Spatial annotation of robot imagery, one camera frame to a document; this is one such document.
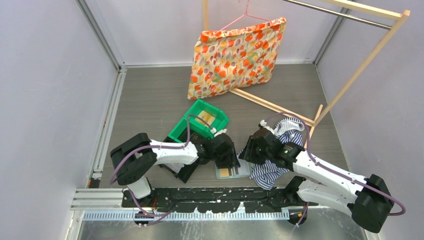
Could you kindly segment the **green card holder wallet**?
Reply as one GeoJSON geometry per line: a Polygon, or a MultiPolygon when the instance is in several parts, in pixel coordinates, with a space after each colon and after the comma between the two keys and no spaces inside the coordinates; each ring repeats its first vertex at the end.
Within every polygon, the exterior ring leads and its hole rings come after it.
{"type": "Polygon", "coordinates": [[[246,161],[239,161],[240,166],[229,168],[215,168],[215,175],[218,180],[249,177],[252,172],[252,164],[246,161]]]}

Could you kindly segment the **blue white striped cloth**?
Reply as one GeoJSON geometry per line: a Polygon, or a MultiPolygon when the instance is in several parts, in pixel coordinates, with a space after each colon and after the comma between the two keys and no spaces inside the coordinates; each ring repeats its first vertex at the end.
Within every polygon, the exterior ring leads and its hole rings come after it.
{"type": "MultiPolygon", "coordinates": [[[[286,117],[281,119],[276,123],[275,127],[260,125],[259,129],[262,128],[271,131],[271,133],[283,144],[292,142],[300,146],[303,145],[301,132],[305,129],[305,125],[295,117],[286,117]]],[[[252,163],[249,178],[253,179],[262,189],[271,190],[275,185],[275,181],[289,171],[290,170],[287,168],[278,167],[270,160],[266,160],[264,164],[252,163]]]]}

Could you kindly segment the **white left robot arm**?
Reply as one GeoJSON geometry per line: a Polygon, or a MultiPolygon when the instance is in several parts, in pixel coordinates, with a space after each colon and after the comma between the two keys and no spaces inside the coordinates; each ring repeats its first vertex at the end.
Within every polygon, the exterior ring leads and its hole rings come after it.
{"type": "Polygon", "coordinates": [[[110,152],[114,167],[110,183],[126,186],[141,207],[153,202],[151,185],[145,176],[155,165],[204,165],[210,161],[219,169],[240,166],[234,142],[224,132],[213,138],[200,137],[183,143],[161,142],[138,133],[110,152]]]}

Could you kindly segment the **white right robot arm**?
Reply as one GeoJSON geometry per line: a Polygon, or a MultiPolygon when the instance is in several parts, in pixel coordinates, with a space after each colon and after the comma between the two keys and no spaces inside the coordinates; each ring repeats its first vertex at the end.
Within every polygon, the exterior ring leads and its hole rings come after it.
{"type": "Polygon", "coordinates": [[[249,137],[240,158],[253,164],[269,160],[277,167],[296,173],[282,190],[282,196],[291,205],[309,202],[333,208],[372,233],[381,231],[394,206],[381,177],[345,171],[308,154],[297,143],[282,143],[266,128],[260,128],[249,137]]]}

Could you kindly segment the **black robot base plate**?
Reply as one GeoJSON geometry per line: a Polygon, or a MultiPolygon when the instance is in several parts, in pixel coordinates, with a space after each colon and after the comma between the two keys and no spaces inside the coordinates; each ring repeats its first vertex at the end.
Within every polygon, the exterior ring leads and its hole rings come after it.
{"type": "Polygon", "coordinates": [[[234,213],[243,206],[246,213],[276,213],[282,208],[303,207],[300,200],[292,202],[283,188],[265,190],[260,187],[158,187],[137,203],[153,207],[159,213],[234,213]]]}

